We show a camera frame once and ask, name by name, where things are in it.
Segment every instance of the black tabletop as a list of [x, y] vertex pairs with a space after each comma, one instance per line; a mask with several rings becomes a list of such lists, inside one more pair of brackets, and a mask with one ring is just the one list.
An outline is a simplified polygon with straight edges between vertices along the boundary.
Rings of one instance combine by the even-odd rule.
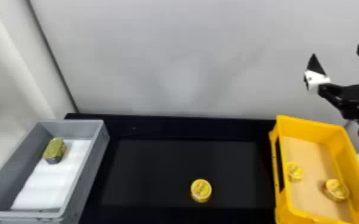
[[[80, 223], [274, 223], [273, 120], [68, 114], [104, 120], [110, 142]], [[192, 201], [191, 181], [213, 186]]]

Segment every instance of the gray plastic bin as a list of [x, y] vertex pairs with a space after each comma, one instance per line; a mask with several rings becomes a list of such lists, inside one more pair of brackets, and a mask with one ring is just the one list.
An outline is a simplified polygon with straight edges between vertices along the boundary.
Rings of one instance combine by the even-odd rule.
[[[91, 139], [91, 149], [75, 176], [69, 196], [60, 209], [10, 210], [52, 138]], [[0, 167], [0, 223], [78, 223], [109, 139], [102, 120], [38, 122]]]

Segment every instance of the black tray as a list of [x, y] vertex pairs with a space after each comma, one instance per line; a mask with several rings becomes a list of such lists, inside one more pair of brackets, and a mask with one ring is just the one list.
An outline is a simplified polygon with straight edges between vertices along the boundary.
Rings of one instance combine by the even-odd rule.
[[[273, 120], [68, 114], [110, 134], [81, 223], [274, 223]], [[207, 179], [207, 203], [190, 184]]]

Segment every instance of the yellow can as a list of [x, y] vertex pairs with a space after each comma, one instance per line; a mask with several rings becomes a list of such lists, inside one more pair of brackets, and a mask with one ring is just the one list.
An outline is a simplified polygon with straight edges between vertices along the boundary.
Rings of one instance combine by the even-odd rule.
[[205, 179], [197, 179], [191, 184], [191, 196], [199, 203], [209, 201], [212, 195], [212, 185]]
[[67, 146], [62, 138], [54, 138], [47, 144], [42, 157], [46, 159], [49, 164], [57, 164], [63, 158], [66, 149]]
[[344, 201], [349, 198], [348, 187], [337, 179], [329, 179], [323, 185], [325, 195], [335, 202]]
[[287, 174], [291, 182], [298, 182], [304, 177], [304, 170], [298, 163], [287, 163]]

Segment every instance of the yellow plastic bin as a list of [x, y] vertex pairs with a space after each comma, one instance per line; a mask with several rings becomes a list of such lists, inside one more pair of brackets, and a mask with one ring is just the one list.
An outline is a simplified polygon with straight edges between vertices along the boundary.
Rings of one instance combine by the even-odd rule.
[[[359, 160], [342, 126], [279, 115], [269, 137], [277, 224], [359, 224]], [[288, 162], [303, 168], [299, 182], [289, 180]], [[347, 185], [350, 197], [328, 199], [321, 188], [328, 179]]]

